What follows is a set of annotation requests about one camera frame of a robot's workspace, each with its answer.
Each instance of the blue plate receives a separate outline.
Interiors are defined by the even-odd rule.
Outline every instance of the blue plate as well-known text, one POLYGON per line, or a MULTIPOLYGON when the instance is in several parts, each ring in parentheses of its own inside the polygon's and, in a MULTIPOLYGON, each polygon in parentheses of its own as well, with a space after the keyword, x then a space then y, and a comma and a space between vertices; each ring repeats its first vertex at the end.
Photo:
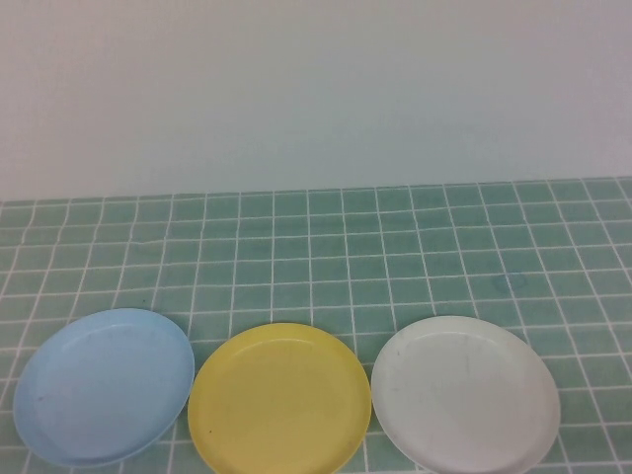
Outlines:
POLYGON ((140 309, 103 311, 52 336, 16 387, 22 441, 53 464, 121 461, 157 440, 182 411, 194 381, 187 336, 140 309))

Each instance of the white plate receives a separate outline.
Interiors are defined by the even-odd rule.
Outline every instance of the white plate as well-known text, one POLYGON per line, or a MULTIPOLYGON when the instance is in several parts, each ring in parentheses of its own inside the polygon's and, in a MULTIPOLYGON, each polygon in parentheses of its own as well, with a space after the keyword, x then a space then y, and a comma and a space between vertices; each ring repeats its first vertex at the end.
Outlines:
POLYGON ((551 373, 493 324, 440 316, 384 346, 371 377, 375 415, 411 460, 441 474, 517 474, 537 464, 560 426, 551 373))

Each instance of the yellow plate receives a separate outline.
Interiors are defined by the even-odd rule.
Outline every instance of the yellow plate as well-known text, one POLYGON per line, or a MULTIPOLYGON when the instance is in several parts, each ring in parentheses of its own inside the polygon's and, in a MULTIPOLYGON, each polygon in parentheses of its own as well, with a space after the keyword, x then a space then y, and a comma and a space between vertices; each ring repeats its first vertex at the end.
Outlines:
POLYGON ((222 345, 199 371, 189 428, 219 474, 331 474, 356 453, 371 414, 354 353, 300 324, 269 324, 222 345))

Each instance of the white wall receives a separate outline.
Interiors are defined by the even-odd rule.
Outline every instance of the white wall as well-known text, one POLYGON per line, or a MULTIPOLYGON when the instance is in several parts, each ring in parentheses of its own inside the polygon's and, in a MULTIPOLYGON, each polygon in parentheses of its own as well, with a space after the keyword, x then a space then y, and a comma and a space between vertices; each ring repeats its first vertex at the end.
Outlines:
POLYGON ((632 2, 3 0, 0 199, 632 173, 632 2))

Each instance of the green tiled floor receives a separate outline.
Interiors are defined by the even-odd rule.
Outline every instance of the green tiled floor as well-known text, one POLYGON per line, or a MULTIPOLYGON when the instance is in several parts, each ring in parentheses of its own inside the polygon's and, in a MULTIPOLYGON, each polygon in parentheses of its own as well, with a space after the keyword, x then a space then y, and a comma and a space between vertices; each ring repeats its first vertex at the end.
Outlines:
MULTIPOLYGON (((632 472, 632 178, 0 204, 0 466, 64 473, 21 445, 15 384, 65 324, 154 309, 197 366, 229 336, 313 324, 370 373, 388 338, 436 314, 503 326, 544 358, 562 429, 533 470, 632 472)), ((421 471, 373 420, 344 472, 421 471)), ((203 473, 182 416, 97 473, 203 473)))

